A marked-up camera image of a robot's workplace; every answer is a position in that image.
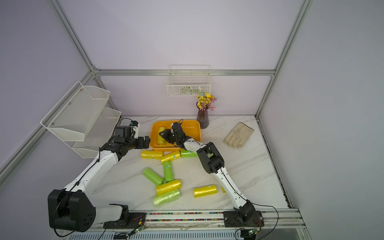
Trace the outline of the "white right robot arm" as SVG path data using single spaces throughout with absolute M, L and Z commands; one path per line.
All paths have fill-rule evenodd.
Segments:
M 204 170 L 208 174 L 212 174 L 228 194 L 234 205 L 238 221 L 244 225 L 252 221 L 256 209 L 231 179 L 225 167 L 225 161 L 214 143 L 200 143 L 187 136 L 179 122 L 172 123 L 171 129 L 160 132 L 159 136 L 174 146 L 196 153 Z

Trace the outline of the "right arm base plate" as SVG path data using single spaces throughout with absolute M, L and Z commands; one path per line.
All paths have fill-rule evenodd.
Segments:
M 224 224 L 226 228 L 230 227 L 239 227 L 239 228 L 250 228 L 250 227 L 264 227 L 264 217 L 262 216 L 261 211 L 255 211 L 252 214 L 251 218 L 244 222 L 241 220 L 241 217 L 235 211 L 225 211 L 224 215 Z

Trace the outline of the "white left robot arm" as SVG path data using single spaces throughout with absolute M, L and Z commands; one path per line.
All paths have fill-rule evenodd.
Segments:
M 120 142 L 107 142 L 90 165 L 71 183 L 61 190 L 53 190 L 48 196 L 49 225 L 54 231 L 66 230 L 86 232 L 91 226 L 104 224 L 126 228 L 135 225 L 127 205 L 109 204 L 95 207 L 90 196 L 106 173 L 116 165 L 128 151 L 148 149 L 148 136 L 122 138 Z

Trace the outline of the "orange plastic storage box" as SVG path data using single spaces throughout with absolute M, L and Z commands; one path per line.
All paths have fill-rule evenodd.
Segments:
M 166 129 L 171 129 L 171 124 L 176 122 L 176 120 L 165 120 L 155 122 L 152 126 L 151 134 L 150 134 L 150 148 L 154 151 L 163 151 L 163 152 L 174 152 L 176 150 L 180 150 L 180 148 L 176 148 L 172 144 L 166 142 L 165 145 L 161 146 L 158 144 L 159 136 L 159 128 L 164 127 Z M 200 123 L 196 120 L 183 120 L 182 129 L 187 136 L 192 137 L 196 141 L 201 141 L 201 128 Z

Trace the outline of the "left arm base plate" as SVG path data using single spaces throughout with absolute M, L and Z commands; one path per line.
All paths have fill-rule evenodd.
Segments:
M 104 229 L 138 229 L 145 224 L 146 213 L 128 213 L 127 216 L 122 217 L 116 221 L 106 222 L 103 225 Z

